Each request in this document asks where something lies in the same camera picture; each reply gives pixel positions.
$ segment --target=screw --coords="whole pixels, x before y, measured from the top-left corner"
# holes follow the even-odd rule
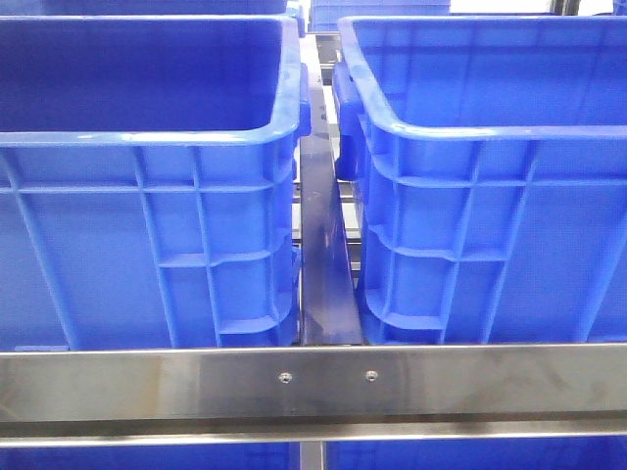
[[[292,381],[292,374],[290,374],[289,372],[281,372],[280,374],[278,374],[278,381],[281,384],[289,384]]]
[[[376,370],[368,370],[365,375],[365,380],[367,380],[368,382],[374,382],[376,379],[379,378],[379,373]]]

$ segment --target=stainless steel bar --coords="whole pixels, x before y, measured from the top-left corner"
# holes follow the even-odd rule
[[[556,15],[577,16],[581,0],[553,0],[551,11]]]
[[[309,69],[312,135],[301,139],[303,344],[362,343],[315,36],[302,40]]]
[[[301,470],[326,470],[326,443],[301,443]]]
[[[1,446],[627,434],[627,344],[3,353],[0,377]]]
[[[339,442],[391,441],[423,439],[484,439],[484,438],[539,438],[627,435],[627,418],[603,418],[592,415],[575,421],[564,419],[522,421],[484,420],[477,422],[428,420],[414,422],[378,423],[308,423],[291,424],[288,420],[261,421],[255,424],[214,424],[203,422],[197,426],[184,423],[123,422],[119,427],[95,422],[82,426],[59,423],[37,425],[37,432],[20,428],[20,434],[0,427],[2,447],[112,447],[164,446],[196,444],[275,443],[275,442]]]

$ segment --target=metal rack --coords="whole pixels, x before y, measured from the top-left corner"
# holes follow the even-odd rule
[[[362,346],[314,36],[301,143],[302,339],[0,354],[0,447],[627,434],[627,344]]]

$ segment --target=background crate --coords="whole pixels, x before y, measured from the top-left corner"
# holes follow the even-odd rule
[[[627,23],[354,19],[340,33],[367,338],[627,339]]]
[[[3,470],[297,470],[296,444],[2,448]]]
[[[311,31],[337,31],[351,16],[447,15],[451,0],[312,0]]]
[[[2,0],[0,15],[279,15],[298,21],[298,0]]]
[[[614,15],[627,15],[627,2],[614,0]]]
[[[0,43],[0,348],[292,343],[296,24],[4,19]]]
[[[331,470],[623,470],[625,437],[331,443]]]

